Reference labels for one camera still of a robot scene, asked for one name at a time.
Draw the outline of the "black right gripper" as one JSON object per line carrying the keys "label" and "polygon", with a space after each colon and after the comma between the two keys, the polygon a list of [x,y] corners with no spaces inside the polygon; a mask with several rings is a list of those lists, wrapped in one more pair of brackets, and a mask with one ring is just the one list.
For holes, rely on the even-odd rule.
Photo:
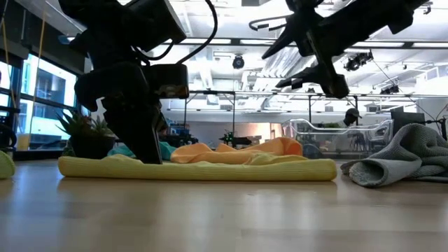
{"label": "black right gripper", "polygon": [[327,95],[338,99],[346,97],[349,94],[346,78],[336,72],[333,57],[386,26],[388,1],[355,0],[336,13],[323,17],[315,11],[317,0],[287,0],[293,14],[287,19],[280,37],[262,58],[267,59],[295,42],[300,55],[315,56],[317,65],[280,80],[276,88],[300,89],[304,83],[316,83]]}

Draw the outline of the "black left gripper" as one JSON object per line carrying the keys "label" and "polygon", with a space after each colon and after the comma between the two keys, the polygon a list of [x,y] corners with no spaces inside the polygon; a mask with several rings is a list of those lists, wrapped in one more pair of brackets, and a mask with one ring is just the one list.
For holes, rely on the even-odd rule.
{"label": "black left gripper", "polygon": [[89,111],[106,109],[108,128],[145,164],[162,164],[155,122],[160,116],[147,77],[149,66],[120,62],[82,75],[74,86]]}

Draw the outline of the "teal microfiber towel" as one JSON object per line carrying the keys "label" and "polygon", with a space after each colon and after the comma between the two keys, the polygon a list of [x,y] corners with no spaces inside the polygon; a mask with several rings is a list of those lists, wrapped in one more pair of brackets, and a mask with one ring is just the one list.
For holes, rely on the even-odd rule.
{"label": "teal microfiber towel", "polygon": [[[167,142],[159,142],[160,153],[163,160],[170,161],[172,153],[176,150],[176,147],[169,145]],[[129,158],[136,159],[136,155],[123,143],[119,143],[117,146],[113,147],[107,154],[112,155],[124,155]]]}

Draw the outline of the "yellow microfiber towel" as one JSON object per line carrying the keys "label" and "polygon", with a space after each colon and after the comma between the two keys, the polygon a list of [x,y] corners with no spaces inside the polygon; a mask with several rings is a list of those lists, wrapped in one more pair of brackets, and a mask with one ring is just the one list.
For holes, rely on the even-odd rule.
{"label": "yellow microfiber towel", "polygon": [[331,181],[337,177],[337,165],[330,159],[309,160],[296,155],[252,155],[242,164],[206,161],[177,164],[144,164],[113,155],[100,160],[60,157],[57,166],[66,177],[110,179],[149,179],[167,181]]}

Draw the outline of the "orange microfiber towel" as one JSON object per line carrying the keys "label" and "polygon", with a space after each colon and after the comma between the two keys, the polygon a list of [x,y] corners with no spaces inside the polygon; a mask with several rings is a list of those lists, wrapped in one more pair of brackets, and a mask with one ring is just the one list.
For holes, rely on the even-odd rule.
{"label": "orange microfiber towel", "polygon": [[265,143],[239,150],[224,143],[220,143],[216,150],[212,150],[205,143],[195,143],[177,148],[171,154],[170,161],[178,164],[210,162],[240,165],[247,163],[255,154],[302,156],[302,149],[301,143],[287,137],[278,137]]}

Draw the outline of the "grey microfiber towel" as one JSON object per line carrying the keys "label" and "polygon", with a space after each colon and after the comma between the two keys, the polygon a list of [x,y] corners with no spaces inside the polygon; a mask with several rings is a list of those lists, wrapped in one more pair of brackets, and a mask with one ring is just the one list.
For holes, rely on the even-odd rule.
{"label": "grey microfiber towel", "polygon": [[365,188],[401,180],[448,183],[448,141],[427,126],[408,124],[381,151],[344,163],[340,169]]}

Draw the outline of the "green microfiber towel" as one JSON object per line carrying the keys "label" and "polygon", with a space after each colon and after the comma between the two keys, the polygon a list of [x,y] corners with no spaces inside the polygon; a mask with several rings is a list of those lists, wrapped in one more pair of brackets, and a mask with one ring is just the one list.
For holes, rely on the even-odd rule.
{"label": "green microfiber towel", "polygon": [[0,150],[0,179],[9,179],[14,174],[14,161],[8,154]]}

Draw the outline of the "potted succulent plant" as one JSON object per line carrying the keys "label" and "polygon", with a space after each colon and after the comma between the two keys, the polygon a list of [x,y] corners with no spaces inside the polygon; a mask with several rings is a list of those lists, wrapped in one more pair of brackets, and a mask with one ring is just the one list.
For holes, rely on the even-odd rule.
{"label": "potted succulent plant", "polygon": [[94,120],[78,111],[70,111],[70,114],[57,114],[57,119],[61,124],[58,128],[69,135],[63,156],[102,159],[116,143],[114,133],[100,117]]}

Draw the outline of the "overhead bar with light strips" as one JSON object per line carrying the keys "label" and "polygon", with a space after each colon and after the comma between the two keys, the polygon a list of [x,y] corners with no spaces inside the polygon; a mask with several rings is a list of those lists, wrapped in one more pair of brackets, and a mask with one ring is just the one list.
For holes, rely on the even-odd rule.
{"label": "overhead bar with light strips", "polygon": [[[210,46],[272,46],[275,39],[213,38]],[[361,41],[348,48],[356,49],[403,49],[403,50],[448,50],[447,41]]]}

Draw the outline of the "person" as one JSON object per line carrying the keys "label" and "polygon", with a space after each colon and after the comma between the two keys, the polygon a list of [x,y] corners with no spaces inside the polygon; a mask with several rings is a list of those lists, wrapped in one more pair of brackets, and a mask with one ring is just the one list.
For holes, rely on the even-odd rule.
{"label": "person", "polygon": [[339,128],[347,128],[356,123],[358,119],[361,118],[362,116],[360,115],[360,112],[357,108],[350,108],[346,111],[344,119],[337,122],[337,126]]}

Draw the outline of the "clear plastic bin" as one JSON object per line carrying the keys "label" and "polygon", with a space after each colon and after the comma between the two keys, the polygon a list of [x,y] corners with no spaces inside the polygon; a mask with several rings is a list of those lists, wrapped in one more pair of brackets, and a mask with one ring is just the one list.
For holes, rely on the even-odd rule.
{"label": "clear plastic bin", "polygon": [[298,141],[309,159],[363,159],[382,150],[393,138],[392,120],[342,127],[336,122],[312,124],[293,119],[281,126],[283,136]]}

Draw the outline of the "large window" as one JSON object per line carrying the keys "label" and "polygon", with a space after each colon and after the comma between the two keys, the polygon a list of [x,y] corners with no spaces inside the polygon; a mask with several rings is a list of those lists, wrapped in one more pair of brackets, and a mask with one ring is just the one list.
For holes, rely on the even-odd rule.
{"label": "large window", "polygon": [[18,151],[60,150],[69,139],[57,114],[77,108],[77,76],[35,55],[19,66],[0,59],[0,123],[14,131]]}

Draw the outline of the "black computer monitor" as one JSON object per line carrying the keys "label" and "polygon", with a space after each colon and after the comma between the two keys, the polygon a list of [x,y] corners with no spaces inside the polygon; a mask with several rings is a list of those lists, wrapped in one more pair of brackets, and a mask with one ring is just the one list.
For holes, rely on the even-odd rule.
{"label": "black computer monitor", "polygon": [[404,112],[403,108],[391,110],[391,119],[393,120],[393,135],[408,124],[418,123],[425,125],[425,115],[423,113]]}

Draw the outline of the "black background rig frame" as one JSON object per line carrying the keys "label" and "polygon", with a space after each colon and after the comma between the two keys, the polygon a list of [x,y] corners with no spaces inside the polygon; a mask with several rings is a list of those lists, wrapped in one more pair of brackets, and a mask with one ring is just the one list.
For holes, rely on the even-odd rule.
{"label": "black background rig frame", "polygon": [[229,100],[232,105],[231,109],[223,109],[224,112],[232,112],[233,117],[235,117],[235,113],[301,113],[302,111],[296,110],[272,110],[267,109],[261,106],[260,108],[237,108],[237,98],[238,96],[247,96],[247,97],[255,97],[255,98],[272,98],[274,96],[282,96],[282,97],[301,97],[302,100],[308,102],[308,120],[312,122],[312,98],[327,98],[327,99],[335,99],[330,95],[326,95],[323,93],[301,93],[301,92],[242,92],[242,91],[222,91],[222,90],[193,90],[190,91],[191,96],[185,101],[184,108],[184,118],[186,118],[187,113],[187,104],[190,100],[196,98],[197,95],[214,95],[214,96],[223,96]]}

